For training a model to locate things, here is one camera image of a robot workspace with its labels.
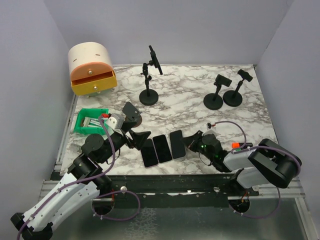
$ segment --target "gray wall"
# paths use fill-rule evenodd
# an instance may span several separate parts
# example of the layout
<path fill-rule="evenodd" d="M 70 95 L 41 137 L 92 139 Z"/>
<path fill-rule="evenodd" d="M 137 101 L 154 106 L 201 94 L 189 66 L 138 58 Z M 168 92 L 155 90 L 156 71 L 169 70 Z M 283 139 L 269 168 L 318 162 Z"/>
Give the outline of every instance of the gray wall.
<path fill-rule="evenodd" d="M 301 181 L 320 231 L 320 1 L 295 0 L 257 67 L 279 142 L 302 160 Z"/>
<path fill-rule="evenodd" d="M 114 64 L 257 64 L 293 0 L 44 0 L 69 48 L 107 47 Z"/>
<path fill-rule="evenodd" d="M 73 96 L 68 47 L 41 0 L 0 4 L 0 239 L 38 201 Z"/>

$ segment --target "white marble surface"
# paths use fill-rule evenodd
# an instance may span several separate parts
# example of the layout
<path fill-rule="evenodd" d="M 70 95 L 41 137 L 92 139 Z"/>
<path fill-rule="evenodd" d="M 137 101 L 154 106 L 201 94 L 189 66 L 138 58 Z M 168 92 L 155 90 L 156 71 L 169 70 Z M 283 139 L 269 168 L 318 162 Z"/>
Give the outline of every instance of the white marble surface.
<path fill-rule="evenodd" d="M 240 89 L 243 102 L 239 107 L 223 104 L 219 110 L 209 110 L 203 104 L 206 94 L 214 93 L 214 80 L 221 74 L 232 80 L 229 88 L 222 86 L 220 96 L 227 90 L 235 89 L 241 80 L 239 69 L 248 71 L 253 76 L 251 82 L 245 81 Z M 72 161 L 79 155 L 79 147 L 84 144 L 87 135 L 73 132 L 77 114 L 82 108 L 108 108 L 110 113 L 122 113 L 126 102 L 135 105 L 142 115 L 142 124 L 133 128 L 135 132 L 151 131 L 151 138 L 161 134 L 182 130 L 184 137 L 193 135 L 198 130 L 206 130 L 206 123 L 230 120 L 243 127 L 247 140 L 254 145 L 263 138 L 276 141 L 276 135 L 268 114 L 267 107 L 252 65 L 233 66 L 174 66 L 162 67 L 163 75 L 153 67 L 149 68 L 152 76 L 150 88 L 159 94 L 159 101 L 153 106 L 144 106 L 139 102 L 139 94 L 145 89 L 144 77 L 140 75 L 142 66 L 115 67 L 118 86 L 109 92 L 94 97 L 80 96 L 73 116 L 71 131 L 68 136 L 65 154 L 62 157 L 61 174 L 67 171 Z M 231 149 L 232 142 L 242 142 L 241 131 L 228 123 L 218 124 L 216 137 L 222 147 Z M 157 166 L 145 168 L 140 151 L 121 148 L 121 155 L 110 175 L 156 175 L 156 174 L 215 174 L 213 166 L 204 165 L 198 155 L 187 150 L 181 159 L 173 159 Z"/>

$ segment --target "green basket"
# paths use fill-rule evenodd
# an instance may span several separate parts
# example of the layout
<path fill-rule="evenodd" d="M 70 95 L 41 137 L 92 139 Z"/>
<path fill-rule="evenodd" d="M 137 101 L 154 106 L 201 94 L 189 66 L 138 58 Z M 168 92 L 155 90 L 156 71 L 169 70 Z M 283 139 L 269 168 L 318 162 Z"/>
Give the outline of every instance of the green basket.
<path fill-rule="evenodd" d="M 108 108 L 82 108 L 78 117 L 76 118 L 74 132 L 80 134 L 100 134 L 105 135 L 105 131 L 102 127 L 83 127 L 81 122 L 85 117 L 97 119 L 101 114 L 107 114 L 109 112 Z"/>

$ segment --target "orange object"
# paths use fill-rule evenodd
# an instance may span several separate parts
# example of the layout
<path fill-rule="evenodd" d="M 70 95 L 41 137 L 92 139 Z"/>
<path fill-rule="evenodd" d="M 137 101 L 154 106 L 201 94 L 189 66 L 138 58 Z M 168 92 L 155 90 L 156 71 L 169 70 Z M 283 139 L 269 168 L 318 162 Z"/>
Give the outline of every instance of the orange object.
<path fill-rule="evenodd" d="M 232 148 L 233 148 L 233 149 L 240 148 L 240 143 L 238 143 L 238 142 L 233 142 L 233 143 L 232 143 Z"/>

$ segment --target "black smartphone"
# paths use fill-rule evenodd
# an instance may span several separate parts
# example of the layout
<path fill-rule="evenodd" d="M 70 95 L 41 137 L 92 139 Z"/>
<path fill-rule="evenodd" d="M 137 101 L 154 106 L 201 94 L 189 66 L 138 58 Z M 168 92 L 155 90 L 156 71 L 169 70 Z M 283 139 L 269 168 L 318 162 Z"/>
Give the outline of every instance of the black smartphone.
<path fill-rule="evenodd" d="M 179 159 L 186 155 L 186 148 L 182 139 L 182 131 L 173 131 L 170 133 L 171 152 L 173 159 Z"/>
<path fill-rule="evenodd" d="M 154 136 L 153 143 L 159 163 L 165 163 L 172 160 L 170 148 L 165 135 Z"/>
<path fill-rule="evenodd" d="M 141 148 L 141 155 L 143 159 L 143 164 L 146 168 L 158 165 L 157 154 L 151 139 L 147 139 L 144 142 Z"/>

